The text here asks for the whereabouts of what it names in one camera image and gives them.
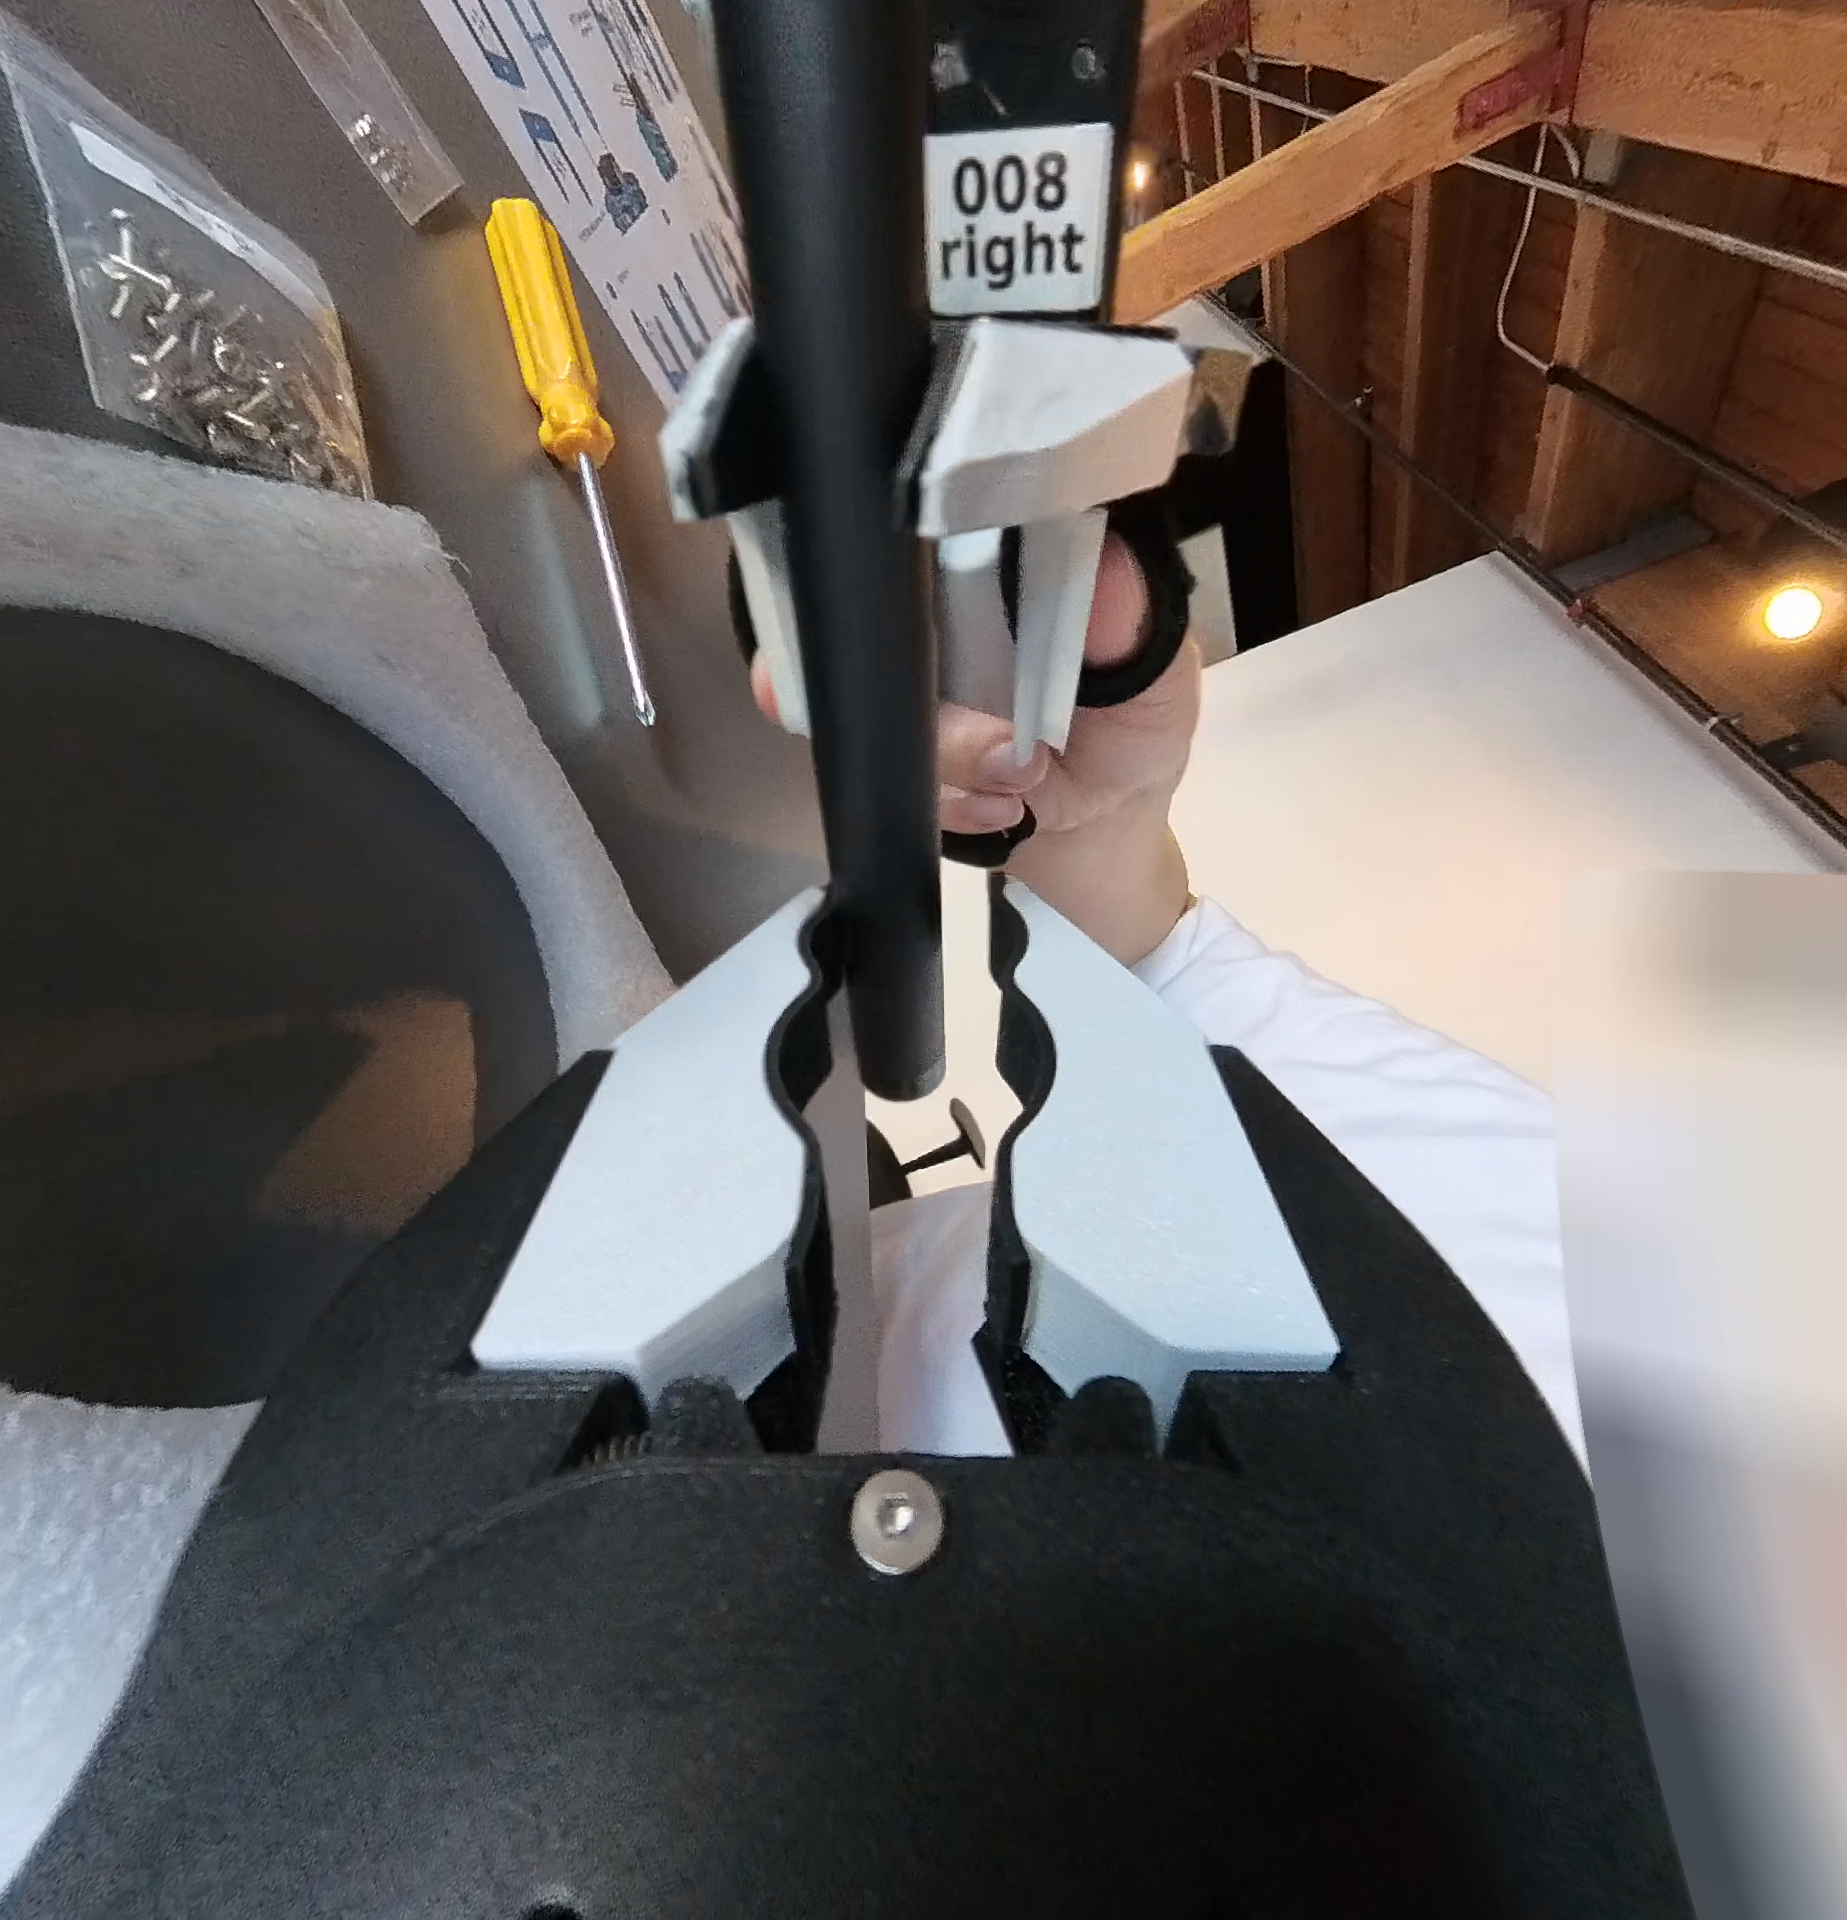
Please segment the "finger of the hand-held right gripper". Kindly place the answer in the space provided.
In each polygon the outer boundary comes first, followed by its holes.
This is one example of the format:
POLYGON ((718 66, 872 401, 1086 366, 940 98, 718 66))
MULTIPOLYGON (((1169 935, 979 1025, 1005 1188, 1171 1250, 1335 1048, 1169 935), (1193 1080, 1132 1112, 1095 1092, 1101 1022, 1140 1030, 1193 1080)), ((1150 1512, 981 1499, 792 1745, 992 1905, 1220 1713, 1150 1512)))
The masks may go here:
POLYGON ((977 318, 932 327, 932 377, 897 474, 920 536, 1033 524, 1165 487, 1228 452, 1258 348, 1166 327, 977 318))
POLYGON ((792 404, 755 319, 718 332, 676 399, 659 448, 680 524, 787 505, 792 404))

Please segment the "narrow clear bag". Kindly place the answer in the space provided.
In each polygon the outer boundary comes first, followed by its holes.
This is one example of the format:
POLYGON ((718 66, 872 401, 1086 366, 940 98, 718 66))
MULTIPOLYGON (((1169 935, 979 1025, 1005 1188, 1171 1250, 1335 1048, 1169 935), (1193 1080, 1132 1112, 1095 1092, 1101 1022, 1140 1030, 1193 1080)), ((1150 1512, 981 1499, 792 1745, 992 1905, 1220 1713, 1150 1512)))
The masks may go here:
POLYGON ((260 2, 291 66, 408 228, 422 228, 463 190, 403 84, 346 2, 260 2))

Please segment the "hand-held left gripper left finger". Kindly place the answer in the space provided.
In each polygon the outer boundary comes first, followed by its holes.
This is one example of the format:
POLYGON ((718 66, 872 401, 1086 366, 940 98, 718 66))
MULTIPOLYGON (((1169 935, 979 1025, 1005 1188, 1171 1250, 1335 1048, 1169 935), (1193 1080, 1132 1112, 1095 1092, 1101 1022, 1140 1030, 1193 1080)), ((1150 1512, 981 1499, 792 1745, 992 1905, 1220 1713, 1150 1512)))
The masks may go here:
POLYGON ((635 1025, 471 1341, 487 1373, 751 1397, 827 1373, 836 1285, 807 1110, 832 1076, 825 919, 797 893, 635 1025))

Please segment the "black rod-shaped tool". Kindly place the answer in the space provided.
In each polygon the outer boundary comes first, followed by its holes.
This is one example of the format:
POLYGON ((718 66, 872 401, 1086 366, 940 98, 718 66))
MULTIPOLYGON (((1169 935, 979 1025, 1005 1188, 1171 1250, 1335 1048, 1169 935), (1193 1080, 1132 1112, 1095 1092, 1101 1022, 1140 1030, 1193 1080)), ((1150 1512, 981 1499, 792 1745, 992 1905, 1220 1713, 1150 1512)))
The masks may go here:
POLYGON ((901 460, 932 373, 926 6, 718 2, 796 625, 863 1086, 945 1072, 937 663, 901 460))

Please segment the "person's right hand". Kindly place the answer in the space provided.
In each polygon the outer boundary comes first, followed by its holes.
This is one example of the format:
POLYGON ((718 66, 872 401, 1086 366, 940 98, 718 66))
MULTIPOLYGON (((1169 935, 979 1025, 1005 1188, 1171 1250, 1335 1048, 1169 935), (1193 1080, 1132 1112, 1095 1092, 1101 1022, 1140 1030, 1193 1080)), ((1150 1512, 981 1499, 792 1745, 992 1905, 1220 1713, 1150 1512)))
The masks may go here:
POLYGON ((1008 720, 944 703, 937 715, 940 823, 998 836, 1023 817, 1033 833, 1008 872, 1097 947, 1135 965, 1159 947, 1191 900, 1172 800, 1200 711, 1193 643, 1136 698, 1078 707, 1064 750, 1013 752, 1008 720))

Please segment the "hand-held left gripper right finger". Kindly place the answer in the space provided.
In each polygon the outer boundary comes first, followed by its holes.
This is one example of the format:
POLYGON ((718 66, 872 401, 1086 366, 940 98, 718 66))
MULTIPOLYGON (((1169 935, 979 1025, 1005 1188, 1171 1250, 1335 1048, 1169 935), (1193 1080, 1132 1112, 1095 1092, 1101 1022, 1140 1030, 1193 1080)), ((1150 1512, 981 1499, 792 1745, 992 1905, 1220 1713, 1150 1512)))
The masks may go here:
POLYGON ((1023 939, 1005 987, 1051 1056, 998 1170, 1027 1256, 1008 1353, 1066 1395, 1328 1372, 1338 1333, 1196 1022, 1018 880, 994 906, 1023 939))

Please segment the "white foam packaging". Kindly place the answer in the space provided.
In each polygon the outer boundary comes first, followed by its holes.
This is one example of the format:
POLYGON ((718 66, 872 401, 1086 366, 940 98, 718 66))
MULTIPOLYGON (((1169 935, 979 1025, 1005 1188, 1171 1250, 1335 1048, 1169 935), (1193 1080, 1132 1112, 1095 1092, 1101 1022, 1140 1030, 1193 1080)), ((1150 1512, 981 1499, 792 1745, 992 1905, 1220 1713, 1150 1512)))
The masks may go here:
POLYGON ((420 515, 0 420, 0 1895, 335 1287, 668 985, 420 515))

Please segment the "printed instruction sheet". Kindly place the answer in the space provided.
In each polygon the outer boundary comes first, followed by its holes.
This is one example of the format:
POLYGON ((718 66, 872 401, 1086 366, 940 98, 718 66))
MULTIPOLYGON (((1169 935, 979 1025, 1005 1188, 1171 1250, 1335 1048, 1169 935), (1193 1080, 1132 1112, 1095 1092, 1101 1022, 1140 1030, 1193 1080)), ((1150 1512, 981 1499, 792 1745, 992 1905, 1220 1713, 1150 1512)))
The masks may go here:
POLYGON ((745 230, 682 65, 643 2, 424 12, 661 404, 751 315, 745 230))

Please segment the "clear bag of screws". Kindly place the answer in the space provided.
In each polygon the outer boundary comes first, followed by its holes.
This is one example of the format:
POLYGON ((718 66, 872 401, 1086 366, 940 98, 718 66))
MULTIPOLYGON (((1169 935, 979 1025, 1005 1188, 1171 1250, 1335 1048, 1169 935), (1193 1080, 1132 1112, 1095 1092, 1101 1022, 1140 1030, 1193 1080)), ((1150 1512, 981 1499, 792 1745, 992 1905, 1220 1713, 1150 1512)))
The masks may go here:
POLYGON ((4 6, 0 75, 95 404, 212 465, 374 500, 315 259, 4 6))

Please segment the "yellow screwdriver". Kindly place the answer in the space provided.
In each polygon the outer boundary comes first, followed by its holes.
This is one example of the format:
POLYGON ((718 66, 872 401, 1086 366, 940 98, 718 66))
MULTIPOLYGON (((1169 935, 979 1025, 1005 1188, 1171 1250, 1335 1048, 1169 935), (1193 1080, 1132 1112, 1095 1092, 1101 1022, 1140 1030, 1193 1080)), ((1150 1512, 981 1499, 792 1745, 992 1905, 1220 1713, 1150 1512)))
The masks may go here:
POLYGON ((527 197, 496 200, 482 235, 521 380, 538 414, 540 449, 575 474, 600 553, 631 681, 631 709, 649 731, 657 704, 631 610, 620 540, 600 485, 600 468, 616 449, 616 430, 600 408, 600 374, 576 311, 566 252, 553 223, 527 197))

